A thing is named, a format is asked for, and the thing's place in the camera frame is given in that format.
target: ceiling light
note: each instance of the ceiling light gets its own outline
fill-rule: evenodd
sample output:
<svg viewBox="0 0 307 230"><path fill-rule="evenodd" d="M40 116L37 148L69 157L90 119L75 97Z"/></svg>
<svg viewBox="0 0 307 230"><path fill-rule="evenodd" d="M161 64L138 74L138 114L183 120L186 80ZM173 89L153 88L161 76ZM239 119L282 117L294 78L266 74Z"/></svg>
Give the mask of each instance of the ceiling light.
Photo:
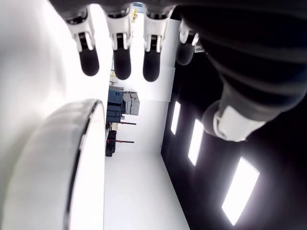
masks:
<svg viewBox="0 0 307 230"><path fill-rule="evenodd" d="M176 130L177 130L179 114L180 114L180 104L176 102L174 114L173 114L172 126L171 126L171 131L173 132L174 135L176 134Z"/></svg>
<svg viewBox="0 0 307 230"><path fill-rule="evenodd" d="M200 151L202 135L203 135L203 125L199 120L196 119L194 124L189 154L188 154L188 157L194 166L196 165L198 154Z"/></svg>
<svg viewBox="0 0 307 230"><path fill-rule="evenodd" d="M226 195L222 209L234 226L239 219L259 177L255 169L243 157L240 158L234 178Z"/></svg>

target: robotic finger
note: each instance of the robotic finger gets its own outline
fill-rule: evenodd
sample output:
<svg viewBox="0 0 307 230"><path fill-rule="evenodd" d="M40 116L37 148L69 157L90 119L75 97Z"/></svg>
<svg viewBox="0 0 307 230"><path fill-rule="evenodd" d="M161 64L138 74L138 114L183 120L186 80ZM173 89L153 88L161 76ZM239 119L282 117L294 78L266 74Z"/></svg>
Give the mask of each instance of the robotic finger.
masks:
<svg viewBox="0 0 307 230"><path fill-rule="evenodd" d="M173 9L174 6L145 7L143 76L149 82L159 77L162 45Z"/></svg>
<svg viewBox="0 0 307 230"><path fill-rule="evenodd" d="M94 76L99 71L99 61L89 5L64 20L76 42L83 72Z"/></svg>
<svg viewBox="0 0 307 230"><path fill-rule="evenodd" d="M127 79L131 74L130 46L132 39L130 5L102 6L112 40L116 76Z"/></svg>

